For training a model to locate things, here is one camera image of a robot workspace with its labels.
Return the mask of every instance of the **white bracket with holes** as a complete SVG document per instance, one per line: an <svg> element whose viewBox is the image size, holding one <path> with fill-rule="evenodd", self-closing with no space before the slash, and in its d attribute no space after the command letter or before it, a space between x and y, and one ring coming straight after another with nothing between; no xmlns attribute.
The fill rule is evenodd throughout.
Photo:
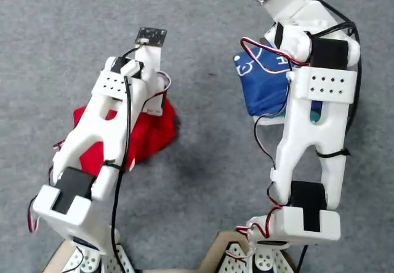
<svg viewBox="0 0 394 273"><path fill-rule="evenodd" d="M244 256L246 254L242 251L239 244L233 243L230 245L228 251L235 256ZM253 259L255 266L262 272L273 273L294 273L292 267L287 262L280 250L272 250L271 248L260 245L256 253L246 259L246 264L240 260L234 259L231 256L225 256L218 273L252 273Z"/></svg>
<svg viewBox="0 0 394 273"><path fill-rule="evenodd" d="M117 245L116 248L118 249L119 258L123 264L123 268L126 271L126 273L135 273L126 253L123 250L123 247L121 245ZM83 253L84 253L83 262L77 268L75 268L81 262L81 258L82 258L81 253L76 249L74 253L71 255L71 257L68 259L65 266L63 267L62 272L75 268L75 270L70 271L70 273L93 273L99 267L100 261L101 261L101 271L99 271L100 273L122 272L114 256L104 255L101 256L100 258L99 254L89 253L87 255L86 250L84 250Z"/></svg>
<svg viewBox="0 0 394 273"><path fill-rule="evenodd" d="M134 75L140 70L139 64L135 60L131 60L127 66L132 66L129 75ZM109 96L122 101L125 100L127 96L124 76L108 70L102 70L92 90L92 95L96 94Z"/></svg>
<svg viewBox="0 0 394 273"><path fill-rule="evenodd" d="M288 74L294 96L315 101L352 104L357 72L303 67Z"/></svg>

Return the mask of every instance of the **blue bag with text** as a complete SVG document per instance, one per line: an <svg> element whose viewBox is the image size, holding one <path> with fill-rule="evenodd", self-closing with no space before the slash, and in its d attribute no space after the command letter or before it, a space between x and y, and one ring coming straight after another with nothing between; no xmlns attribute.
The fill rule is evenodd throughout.
<svg viewBox="0 0 394 273"><path fill-rule="evenodd" d="M281 109L286 98L288 84L286 72L289 69L289 64L284 57L260 47L251 50L260 63L256 63L246 52L241 52L234 57L236 70L242 83L247 111L251 116L276 113ZM271 73L265 71L261 65L268 70L286 70L286 72ZM321 102L312 102L312 120L320 118L320 109Z"/></svg>

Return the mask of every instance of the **red wire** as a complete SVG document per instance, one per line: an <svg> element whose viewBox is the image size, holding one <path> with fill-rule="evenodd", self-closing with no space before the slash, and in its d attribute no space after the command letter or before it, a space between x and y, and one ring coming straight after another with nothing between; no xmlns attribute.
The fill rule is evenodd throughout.
<svg viewBox="0 0 394 273"><path fill-rule="evenodd" d="M252 50L243 42L242 39L241 39L241 46L242 46L242 48L244 49L244 51L249 55L249 57L251 57L256 63L258 63L258 64L261 66L261 68L262 68L263 70L266 70L266 71L269 72L269 73L282 73L282 72L289 71L287 68L286 68L286 69L282 69L282 70L273 70L273 69L270 69L270 68L267 68L267 67L263 66L263 65L258 61L258 59L256 58L256 56L252 53Z"/></svg>
<svg viewBox="0 0 394 273"><path fill-rule="evenodd" d="M229 253L228 251L225 252L225 254L233 259L237 259L241 261L242 263L246 264L245 259L247 258L246 256L235 256L232 253Z"/></svg>
<svg viewBox="0 0 394 273"><path fill-rule="evenodd" d="M291 61L291 62L293 62L294 64L297 64L297 65L299 65L299 66L306 66L306 65L308 65L308 63L306 63L306 62L301 62L301 61L296 60L295 58L293 58L292 56L290 56L288 53L282 52L281 50L274 49L274 48L269 47L269 46L267 46L267 45L263 45L263 44L261 44L261 43L259 43L259 42L257 42L257 41L254 41L254 40L252 40L252 39L250 39L250 38L241 38L241 45L242 45L242 47L246 47L246 45L245 45L244 42L247 42L247 43L249 43L249 44L252 44L252 45L254 45L254 46L256 46L256 47L260 47L261 49L267 50L267 51L269 51L269 52L271 52L271 53L275 53L275 54L277 54L277 55L283 56L283 57L286 58L287 60L289 60L289 61Z"/></svg>

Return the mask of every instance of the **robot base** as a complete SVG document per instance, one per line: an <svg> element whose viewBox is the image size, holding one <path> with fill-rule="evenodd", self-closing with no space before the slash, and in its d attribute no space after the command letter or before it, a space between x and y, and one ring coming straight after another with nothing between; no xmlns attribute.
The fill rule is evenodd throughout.
<svg viewBox="0 0 394 273"><path fill-rule="evenodd" d="M238 242L230 242L227 251L238 257L246 256ZM294 273L284 253L272 249L266 249L265 251L268 253L256 253L242 261L224 254L217 273Z"/></svg>
<svg viewBox="0 0 394 273"><path fill-rule="evenodd" d="M135 273L126 253L121 245L117 245L119 258L123 263L123 268L127 273ZM81 262L82 254L75 249L68 259L61 272L75 268ZM84 260L75 270L70 273L121 273L118 263L114 256L101 256L99 254L90 254L84 256Z"/></svg>
<svg viewBox="0 0 394 273"><path fill-rule="evenodd" d="M126 255L124 254L124 250L121 248L121 246L118 246L119 248L119 254L122 255L122 262L127 260ZM231 259L228 257L225 252L226 250L231 251L233 254L237 255L239 253L240 256L245 256L245 251L248 249L248 242L244 236L241 234L235 232L235 231L222 231L218 233L216 239L214 240L214 243L210 247L209 251L207 252L205 258L201 262L201 265L197 269L157 269L157 270L143 270L143 273L249 273L252 271L246 271L246 267L238 267L238 265L244 265L243 262L237 261L235 262L234 259ZM262 255L262 258L266 256L268 253L260 254L258 253L256 258L259 258L260 255ZM268 272L273 272L273 273L293 273L294 272L294 267L291 266L292 262L289 256L283 252L283 251L271 251L271 255L273 256L273 260L275 263L275 266L273 266L271 271L266 271ZM79 264L77 261L81 261L80 259L81 254L79 251L75 250L75 247L67 240L65 240L61 246L58 248L58 250L54 253L52 259L49 261L47 264L46 268L44 269L43 273L54 273L54 272L62 272L66 269L66 264L70 265L71 260L74 266ZM119 271L114 271L113 266L116 264L116 261L112 259L112 267L109 266L107 268L106 266L104 269L111 269L112 271L102 271L102 272L116 272L118 273ZM130 267L125 268L129 269L129 273L135 273L135 270Z"/></svg>

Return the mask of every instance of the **red fabric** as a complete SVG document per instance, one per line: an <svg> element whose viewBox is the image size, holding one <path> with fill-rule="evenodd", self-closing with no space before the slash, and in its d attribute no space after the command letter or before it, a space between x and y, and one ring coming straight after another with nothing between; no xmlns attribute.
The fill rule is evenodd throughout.
<svg viewBox="0 0 394 273"><path fill-rule="evenodd" d="M81 119L86 106L74 111L74 125ZM110 110L106 120L114 118L116 111ZM165 100L162 116L152 116L140 113L137 122L130 134L130 147L127 155L126 167L129 167L135 158L135 162L141 161L165 147L175 138L175 111L168 101ZM80 158L82 170L98 176L103 164L103 142L93 144Z"/></svg>

